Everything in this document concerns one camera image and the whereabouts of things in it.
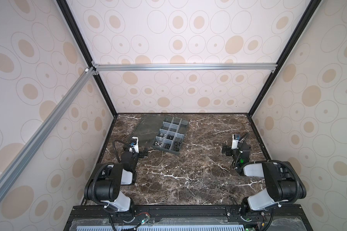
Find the clear compartment organizer box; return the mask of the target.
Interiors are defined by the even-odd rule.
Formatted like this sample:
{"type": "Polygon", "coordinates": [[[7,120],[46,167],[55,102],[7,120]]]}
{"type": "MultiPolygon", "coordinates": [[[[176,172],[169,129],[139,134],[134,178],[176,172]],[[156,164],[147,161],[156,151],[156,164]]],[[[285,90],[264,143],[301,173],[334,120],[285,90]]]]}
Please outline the clear compartment organizer box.
{"type": "Polygon", "coordinates": [[[145,115],[130,138],[137,138],[138,145],[179,155],[184,144],[189,122],[179,117],[145,115]]]}

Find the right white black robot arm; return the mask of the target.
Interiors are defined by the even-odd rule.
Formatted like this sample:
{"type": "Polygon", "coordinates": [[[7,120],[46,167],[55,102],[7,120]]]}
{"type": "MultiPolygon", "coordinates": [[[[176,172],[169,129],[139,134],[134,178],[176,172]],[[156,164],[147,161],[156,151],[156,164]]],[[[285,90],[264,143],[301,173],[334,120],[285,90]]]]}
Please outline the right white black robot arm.
{"type": "Polygon", "coordinates": [[[307,189],[288,161],[249,161],[251,147],[245,142],[222,146],[221,153],[233,158],[232,167],[241,176],[262,178],[266,188],[246,197],[240,205],[239,215],[244,221],[252,221],[251,214],[268,211],[285,204],[293,204],[307,196],[307,189]]]}

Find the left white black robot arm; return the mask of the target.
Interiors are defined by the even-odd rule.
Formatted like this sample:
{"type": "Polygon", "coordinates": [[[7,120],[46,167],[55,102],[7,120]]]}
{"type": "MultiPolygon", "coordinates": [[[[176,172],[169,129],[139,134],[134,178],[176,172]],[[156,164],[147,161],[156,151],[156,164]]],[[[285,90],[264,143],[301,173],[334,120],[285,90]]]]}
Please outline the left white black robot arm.
{"type": "Polygon", "coordinates": [[[120,188],[133,185],[137,179],[136,167],[140,158],[147,152],[139,151],[139,138],[132,137],[117,163],[97,164],[85,186],[84,198],[102,206],[108,212],[134,217],[136,213],[133,199],[126,196],[120,188]]]}

